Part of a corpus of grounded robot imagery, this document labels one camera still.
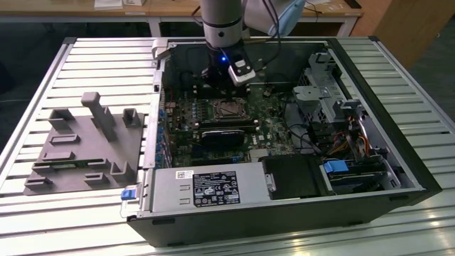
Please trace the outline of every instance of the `warning label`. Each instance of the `warning label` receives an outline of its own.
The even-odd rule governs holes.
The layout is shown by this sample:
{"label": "warning label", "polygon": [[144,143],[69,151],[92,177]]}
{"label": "warning label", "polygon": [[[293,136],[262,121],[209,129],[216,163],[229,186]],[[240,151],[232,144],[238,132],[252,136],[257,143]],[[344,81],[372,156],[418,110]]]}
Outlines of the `warning label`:
{"label": "warning label", "polygon": [[194,174],[192,187],[196,207],[240,203],[234,172]]}

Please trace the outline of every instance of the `wooden desk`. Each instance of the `wooden desk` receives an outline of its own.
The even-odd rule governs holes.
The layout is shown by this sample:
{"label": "wooden desk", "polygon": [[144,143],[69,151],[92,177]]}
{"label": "wooden desk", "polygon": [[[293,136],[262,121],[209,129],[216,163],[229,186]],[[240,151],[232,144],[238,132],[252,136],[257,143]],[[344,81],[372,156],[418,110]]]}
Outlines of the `wooden desk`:
{"label": "wooden desk", "polygon": [[[152,36],[161,36],[158,24],[161,22],[192,22],[190,13],[198,6],[198,0],[152,0],[149,6],[149,28]],[[304,9],[298,22],[340,23],[337,36],[348,36],[356,19],[362,15],[361,9],[352,9],[344,0],[332,0],[330,3],[314,5],[312,10]]]}
{"label": "wooden desk", "polygon": [[150,1],[96,11],[94,0],[0,0],[0,22],[148,22]]}
{"label": "wooden desk", "polygon": [[[94,0],[0,0],[0,22],[146,22],[152,36],[160,37],[161,22],[192,22],[198,0],[146,0],[142,6],[124,5],[122,9],[108,11],[96,11],[93,3]],[[317,4],[316,10],[321,12],[317,15],[305,9],[298,22],[337,23],[334,34],[348,36],[362,11],[350,9],[344,0]]]}

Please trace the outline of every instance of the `slotted metal surface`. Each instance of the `slotted metal surface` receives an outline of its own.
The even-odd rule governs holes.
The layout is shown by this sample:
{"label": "slotted metal surface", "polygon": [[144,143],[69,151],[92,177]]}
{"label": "slotted metal surface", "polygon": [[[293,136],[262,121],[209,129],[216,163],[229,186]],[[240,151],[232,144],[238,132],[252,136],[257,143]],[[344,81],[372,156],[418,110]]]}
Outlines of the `slotted metal surface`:
{"label": "slotted metal surface", "polygon": [[69,107],[73,115],[89,115],[80,106],[78,96],[85,90],[97,90],[101,104],[109,106],[112,113],[120,113],[124,108],[148,113],[154,69],[152,40],[81,38],[60,51],[61,61],[57,59],[42,85],[45,96],[29,115],[0,176],[0,255],[453,254],[453,126],[380,45],[366,38],[341,39],[340,43],[444,189],[420,204],[394,210],[365,225],[182,248],[153,248],[120,216],[121,189],[22,196],[30,165],[50,129],[46,118],[52,108]]}

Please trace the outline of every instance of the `blue latch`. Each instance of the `blue latch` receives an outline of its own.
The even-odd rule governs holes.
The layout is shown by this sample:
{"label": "blue latch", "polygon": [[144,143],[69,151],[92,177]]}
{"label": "blue latch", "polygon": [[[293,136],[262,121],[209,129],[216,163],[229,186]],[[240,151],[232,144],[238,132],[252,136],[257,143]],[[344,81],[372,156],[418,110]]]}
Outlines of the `blue latch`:
{"label": "blue latch", "polygon": [[348,165],[342,160],[328,161],[322,166],[326,173],[346,172],[349,170]]}
{"label": "blue latch", "polygon": [[132,200],[136,199],[136,189],[125,189],[121,191],[121,200]]}

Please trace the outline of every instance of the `white desk leg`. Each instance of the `white desk leg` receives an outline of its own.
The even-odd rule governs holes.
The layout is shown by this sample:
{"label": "white desk leg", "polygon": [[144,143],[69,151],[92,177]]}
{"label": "white desk leg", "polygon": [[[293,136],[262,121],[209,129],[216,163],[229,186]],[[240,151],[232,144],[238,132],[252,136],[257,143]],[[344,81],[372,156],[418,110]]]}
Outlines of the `white desk leg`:
{"label": "white desk leg", "polygon": [[161,30],[158,29],[160,17],[150,17],[148,19],[149,32],[152,37],[161,37]]}
{"label": "white desk leg", "polygon": [[340,27],[340,30],[336,36],[349,36],[357,18],[358,17],[344,18],[344,23]]}

